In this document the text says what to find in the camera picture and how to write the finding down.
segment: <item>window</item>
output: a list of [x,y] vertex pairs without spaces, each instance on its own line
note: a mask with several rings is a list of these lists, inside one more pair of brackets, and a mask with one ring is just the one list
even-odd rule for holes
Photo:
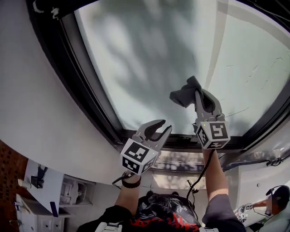
[[60,20],[31,12],[35,31],[64,85],[112,145],[124,144],[142,123],[166,119],[173,133],[165,149],[200,150],[194,106],[169,99],[192,75],[230,122],[222,152],[248,149],[288,115],[289,23],[254,4],[100,0],[62,7],[75,11],[60,11],[67,14]]

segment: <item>black window frame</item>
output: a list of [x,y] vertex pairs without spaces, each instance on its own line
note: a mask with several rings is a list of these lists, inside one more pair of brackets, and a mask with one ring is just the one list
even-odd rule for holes
[[[50,10],[44,10],[43,13],[35,12],[33,2],[34,0],[27,0],[34,31],[60,80],[106,140],[116,147],[124,145],[135,131],[125,130],[114,112],[91,63],[73,13],[74,10],[94,2],[94,0],[81,4],[76,1],[78,4],[75,5],[75,2],[70,2],[70,8],[60,11],[63,15],[60,13],[58,19],[52,17]],[[66,8],[66,1],[59,2],[62,3],[61,9]],[[249,0],[240,2],[261,11]],[[289,25],[285,26],[286,21],[281,23],[277,17],[274,20],[290,32]],[[274,103],[256,124],[243,136],[232,136],[230,142],[220,152],[239,155],[268,136],[290,114],[289,90],[290,81],[288,80]],[[196,135],[171,134],[163,149],[199,152],[201,145],[198,143]]]

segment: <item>drawer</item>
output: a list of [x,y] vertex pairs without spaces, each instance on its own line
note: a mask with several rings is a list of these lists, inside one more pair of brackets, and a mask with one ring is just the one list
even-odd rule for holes
[[53,219],[53,232],[63,232],[64,218]]
[[36,217],[33,214],[21,213],[21,222],[24,232],[37,232]]
[[40,217],[40,231],[52,232],[53,218],[52,217]]

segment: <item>shirt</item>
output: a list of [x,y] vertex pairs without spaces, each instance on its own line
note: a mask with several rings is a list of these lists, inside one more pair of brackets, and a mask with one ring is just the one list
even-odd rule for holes
[[[226,194],[217,195],[208,203],[202,221],[207,228],[217,228],[219,232],[246,231],[235,216]],[[128,209],[113,206],[106,209],[98,220],[80,226],[77,232],[95,232],[101,222],[120,222],[123,232],[197,232],[201,227],[185,198],[156,193],[139,199],[134,217]]]

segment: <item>wristwatch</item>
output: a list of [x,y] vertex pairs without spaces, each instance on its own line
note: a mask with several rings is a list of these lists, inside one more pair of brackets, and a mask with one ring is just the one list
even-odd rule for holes
[[137,188],[141,184],[141,176],[140,176],[140,179],[136,183],[128,183],[125,180],[126,179],[122,179],[122,185],[128,189]]

